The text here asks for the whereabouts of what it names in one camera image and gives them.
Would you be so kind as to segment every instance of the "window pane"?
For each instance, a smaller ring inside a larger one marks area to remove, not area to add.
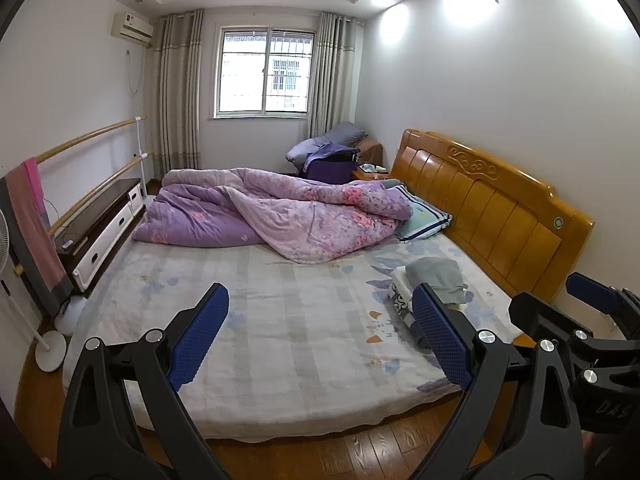
[[[262,110],[266,30],[225,32],[220,71],[221,112]]]
[[[267,74],[268,112],[306,112],[314,35],[274,30]]]

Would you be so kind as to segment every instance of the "purple comforter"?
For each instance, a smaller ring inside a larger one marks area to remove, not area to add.
[[[266,242],[314,264],[387,238],[411,213],[401,193],[380,182],[329,186],[261,170],[174,170],[133,237],[192,247]]]

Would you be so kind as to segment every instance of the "textured blue pad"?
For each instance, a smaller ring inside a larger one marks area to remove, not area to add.
[[[449,319],[427,290],[417,286],[413,296],[414,317],[447,379],[466,390],[473,375],[469,370],[467,349]]]
[[[566,291],[604,314],[613,314],[620,308],[615,290],[587,278],[580,272],[574,272],[566,279]]]
[[[193,381],[228,312],[229,293],[220,285],[174,346],[171,369],[167,375],[174,392],[178,392],[183,384]]]

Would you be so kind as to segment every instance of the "mattress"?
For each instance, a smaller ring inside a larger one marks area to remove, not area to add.
[[[213,282],[229,314],[180,398],[205,438],[261,442],[319,435],[434,401],[458,387],[418,350],[388,295],[389,276],[422,256],[458,261],[469,285],[462,311],[505,342],[520,335],[510,298],[445,235],[389,239],[338,260],[300,265],[267,245],[202,249],[128,240],[98,282],[70,343],[68,385],[84,341],[135,341],[195,306]],[[152,428],[135,383],[137,423]]]

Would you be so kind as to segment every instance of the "wooden headboard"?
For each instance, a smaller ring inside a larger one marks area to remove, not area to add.
[[[447,237],[510,296],[555,298],[593,228],[553,186],[434,132],[402,134],[391,176],[453,215]]]

